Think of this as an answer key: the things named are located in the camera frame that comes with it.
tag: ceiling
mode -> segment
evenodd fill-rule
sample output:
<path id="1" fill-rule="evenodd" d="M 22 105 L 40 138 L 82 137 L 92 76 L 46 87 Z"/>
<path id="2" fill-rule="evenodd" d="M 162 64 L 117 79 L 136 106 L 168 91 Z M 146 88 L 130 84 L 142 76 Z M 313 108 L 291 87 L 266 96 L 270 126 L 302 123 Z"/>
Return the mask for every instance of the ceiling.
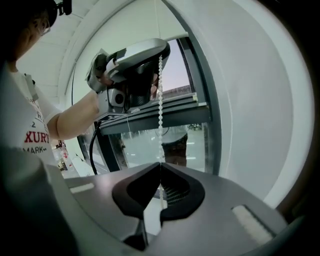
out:
<path id="1" fill-rule="evenodd" d="M 59 106 L 58 84 L 70 42 L 88 12 L 99 0 L 72 0 L 72 13 L 59 16 L 45 34 L 17 63 L 21 73 L 32 75 L 48 99 Z"/>

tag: white wall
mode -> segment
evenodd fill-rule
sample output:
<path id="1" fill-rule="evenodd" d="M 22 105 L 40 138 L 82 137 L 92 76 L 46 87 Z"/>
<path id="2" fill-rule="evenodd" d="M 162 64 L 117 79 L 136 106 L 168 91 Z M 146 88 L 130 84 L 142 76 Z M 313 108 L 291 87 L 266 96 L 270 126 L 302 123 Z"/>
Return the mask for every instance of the white wall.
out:
<path id="1" fill-rule="evenodd" d="M 313 132 L 312 86 L 299 49 L 256 1 L 169 2 L 212 71 L 222 125 L 221 176 L 276 207 L 303 167 Z"/>
<path id="2" fill-rule="evenodd" d="M 91 90 L 85 81 L 85 76 L 97 52 L 103 48 L 107 53 L 111 54 L 139 41 L 158 38 L 156 17 L 158 17 L 160 37 L 162 39 L 171 40 L 188 35 L 174 15 L 160 0 L 156 1 L 156 8 L 153 0 L 136 0 L 130 3 L 112 16 L 95 33 L 79 56 L 75 66 L 73 103 L 78 102 Z M 73 76 L 71 75 L 66 92 L 65 100 L 67 107 L 71 105 L 72 78 Z M 76 138 L 70 141 L 72 141 L 74 153 L 83 159 Z"/>

